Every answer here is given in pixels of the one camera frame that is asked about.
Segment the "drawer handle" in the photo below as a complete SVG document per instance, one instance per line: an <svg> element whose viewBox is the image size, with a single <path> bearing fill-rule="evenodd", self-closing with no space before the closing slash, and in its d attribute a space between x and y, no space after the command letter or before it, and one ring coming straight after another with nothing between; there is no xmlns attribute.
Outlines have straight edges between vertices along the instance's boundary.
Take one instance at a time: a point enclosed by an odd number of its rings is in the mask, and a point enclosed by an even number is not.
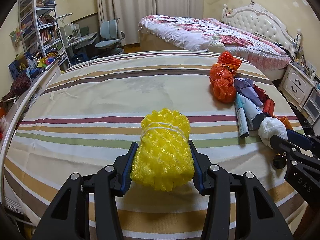
<svg viewBox="0 0 320 240"><path fill-rule="evenodd" d="M291 88L292 88L292 91L293 91L293 92L295 92L295 93L298 92L298 90L294 90L294 89L293 89L293 86L291 86Z"/></svg>
<svg viewBox="0 0 320 240"><path fill-rule="evenodd" d="M301 86L301 83L300 83L300 81L299 81L298 79L295 79L294 81L295 81L295 82L297 82L297 81L298 81L298 82L299 82L299 86Z"/></svg>

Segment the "black clamp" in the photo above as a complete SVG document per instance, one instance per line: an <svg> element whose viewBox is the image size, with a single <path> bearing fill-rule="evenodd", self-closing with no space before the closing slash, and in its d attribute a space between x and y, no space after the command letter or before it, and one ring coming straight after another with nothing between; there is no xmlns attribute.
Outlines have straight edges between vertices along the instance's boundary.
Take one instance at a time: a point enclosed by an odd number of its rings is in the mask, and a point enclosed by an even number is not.
<svg viewBox="0 0 320 240"><path fill-rule="evenodd" d="M292 240L292 234L273 199L251 172L228 173L198 153L189 140L194 160L193 183L201 195L210 195L201 240L227 240L230 193L236 194L236 238Z"/></svg>
<svg viewBox="0 0 320 240"><path fill-rule="evenodd" d="M115 196L130 187L131 165L138 144L98 173L82 177L73 173L42 216L32 240L89 240L89 193L94 193L98 239L123 240Z"/></svg>
<svg viewBox="0 0 320 240"><path fill-rule="evenodd" d="M320 208L320 160L302 154L299 147L274 135L271 147L286 159L287 172L284 179L317 210Z"/></svg>

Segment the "white tufted headboard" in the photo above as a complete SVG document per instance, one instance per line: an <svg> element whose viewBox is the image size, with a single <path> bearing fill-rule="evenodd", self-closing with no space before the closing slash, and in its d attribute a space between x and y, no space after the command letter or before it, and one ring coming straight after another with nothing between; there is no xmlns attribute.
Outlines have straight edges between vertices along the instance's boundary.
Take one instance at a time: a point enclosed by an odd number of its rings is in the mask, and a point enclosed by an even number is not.
<svg viewBox="0 0 320 240"><path fill-rule="evenodd" d="M226 9L227 5L224 5L223 12L228 11ZM233 9L227 15L223 13L222 21L230 26L253 34L257 33L273 42L281 43L292 52L294 38L287 33L286 26L276 16L257 3Z"/></svg>

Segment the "bookshelf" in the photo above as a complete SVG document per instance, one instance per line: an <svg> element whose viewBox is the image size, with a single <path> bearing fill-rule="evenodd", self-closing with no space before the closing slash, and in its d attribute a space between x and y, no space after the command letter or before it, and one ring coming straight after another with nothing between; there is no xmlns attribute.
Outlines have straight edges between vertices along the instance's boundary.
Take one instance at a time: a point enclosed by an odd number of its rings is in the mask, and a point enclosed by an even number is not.
<svg viewBox="0 0 320 240"><path fill-rule="evenodd" d="M32 56L48 57L52 49L57 49L59 65L64 62L70 65L70 60L63 46L58 27L56 2L47 4L49 0L19 0L19 28L25 26L21 36L23 49Z"/></svg>

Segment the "wooden floor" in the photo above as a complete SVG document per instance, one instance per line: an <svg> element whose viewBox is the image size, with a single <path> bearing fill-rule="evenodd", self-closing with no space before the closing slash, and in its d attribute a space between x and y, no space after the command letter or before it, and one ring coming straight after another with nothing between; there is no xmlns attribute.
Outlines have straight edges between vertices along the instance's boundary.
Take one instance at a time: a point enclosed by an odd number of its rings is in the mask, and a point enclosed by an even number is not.
<svg viewBox="0 0 320 240"><path fill-rule="evenodd" d="M139 43L124 45L123 49L124 49L124 53L141 52Z"/></svg>

